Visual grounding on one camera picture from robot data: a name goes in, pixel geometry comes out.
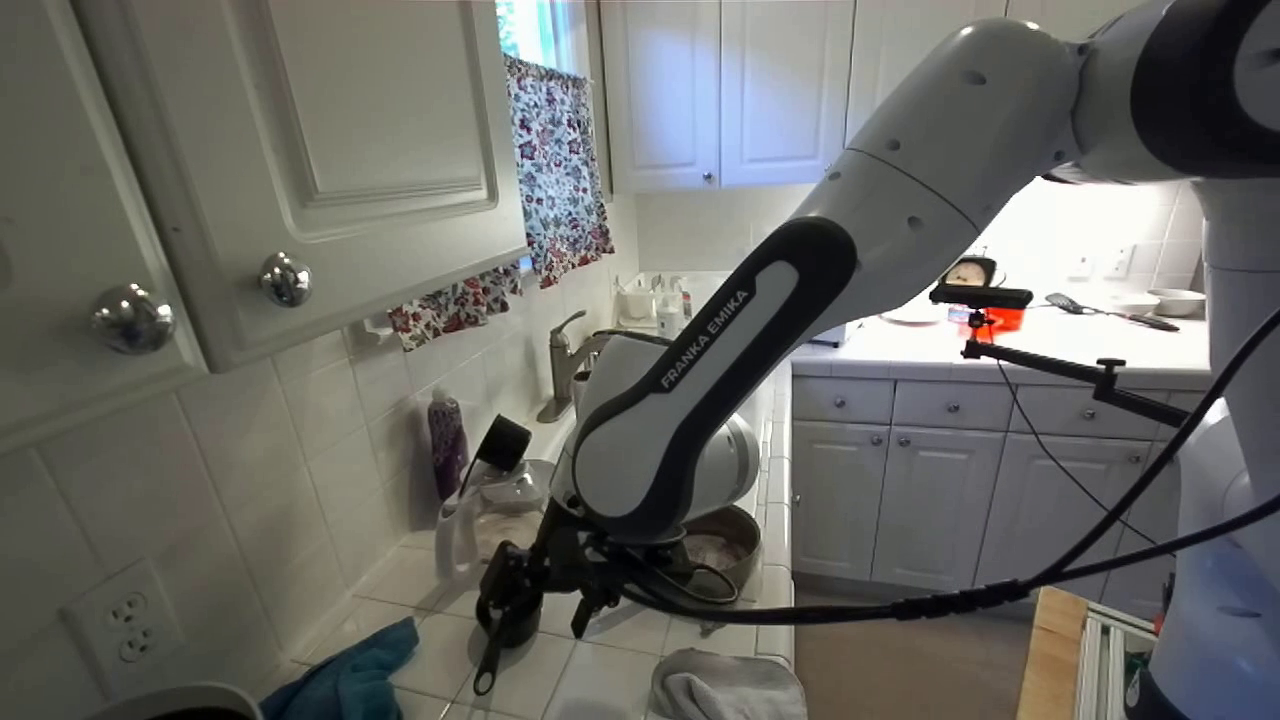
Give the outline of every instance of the electrical outlet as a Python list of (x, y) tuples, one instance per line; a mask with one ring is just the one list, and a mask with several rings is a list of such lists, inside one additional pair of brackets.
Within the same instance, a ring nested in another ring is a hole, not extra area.
[(63, 622), (113, 698), (147, 683), (185, 641), (161, 574), (147, 562), (71, 600)]

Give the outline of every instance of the cabinet handle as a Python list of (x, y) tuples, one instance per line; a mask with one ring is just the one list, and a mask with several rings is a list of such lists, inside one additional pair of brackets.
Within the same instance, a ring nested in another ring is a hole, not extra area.
[(312, 269), (297, 264), (289, 254), (274, 254), (257, 282), (284, 307), (301, 307), (312, 297)]
[(173, 307), (147, 289), (126, 286), (100, 297), (92, 334), (121, 358), (145, 358), (173, 339)]

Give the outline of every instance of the wooden surface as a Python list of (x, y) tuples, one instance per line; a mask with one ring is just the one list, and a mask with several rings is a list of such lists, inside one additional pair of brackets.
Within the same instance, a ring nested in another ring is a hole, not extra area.
[(1085, 633), (1085, 600), (1046, 589), (1038, 600), (1031, 647), (1020, 691), (1020, 720), (1074, 720), (1075, 718), (1075, 656)]

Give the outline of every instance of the tiled backsplash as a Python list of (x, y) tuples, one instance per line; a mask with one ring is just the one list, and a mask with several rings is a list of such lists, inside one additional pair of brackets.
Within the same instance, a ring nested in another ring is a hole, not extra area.
[[(635, 202), (646, 272), (734, 272), (809, 188), (654, 194)], [(1010, 286), (1185, 289), (1206, 255), (1188, 185), (1030, 185), (972, 245)]]
[(333, 334), (0, 456), (0, 718), (109, 700), (59, 608), (141, 562), (185, 629), (153, 682), (266, 691), (275, 656), (426, 522), (404, 401), (456, 391), (472, 450), (481, 417), (527, 420), (549, 391), (549, 329), (577, 307), (605, 317), (621, 272), (635, 272), (630, 245), (421, 353)]

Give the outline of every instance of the lower cabinet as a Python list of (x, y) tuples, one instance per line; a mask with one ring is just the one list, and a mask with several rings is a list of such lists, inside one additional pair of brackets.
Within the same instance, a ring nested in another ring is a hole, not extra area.
[[(972, 589), (1041, 574), (1132, 490), (1161, 450), (1161, 428), (1112, 420), (1074, 395), (1082, 391), (1031, 389), (1031, 426), (1049, 428), (1046, 450), (1097, 500), (1056, 468), (1020, 417), (1004, 417), (1004, 389), (799, 379), (794, 567), (891, 589)], [(1167, 468), (1123, 517), (1130, 529), (1105, 531), (1075, 563), (1178, 535), (1178, 508), (1180, 483)], [(1069, 589), (1153, 622), (1167, 567), (1171, 562), (1147, 562)]]
[[(1097, 497), (1097, 503), (1054, 464), (1054, 456)], [(1123, 490), (1144, 474), (1144, 440), (1069, 440), (1049, 436), (1046, 450), (1031, 436), (1010, 436), (1002, 460), (1002, 483), (993, 497), (980, 581), (1031, 578), (1069, 552)], [(1122, 529), (1101, 535), (1075, 563), (1117, 555)], [(1105, 578), (1069, 586), (1082, 597), (1101, 600)]]
[(871, 578), (890, 428), (794, 426), (794, 567)]
[(912, 589), (972, 586), (1002, 443), (1002, 432), (891, 432), (871, 581)]

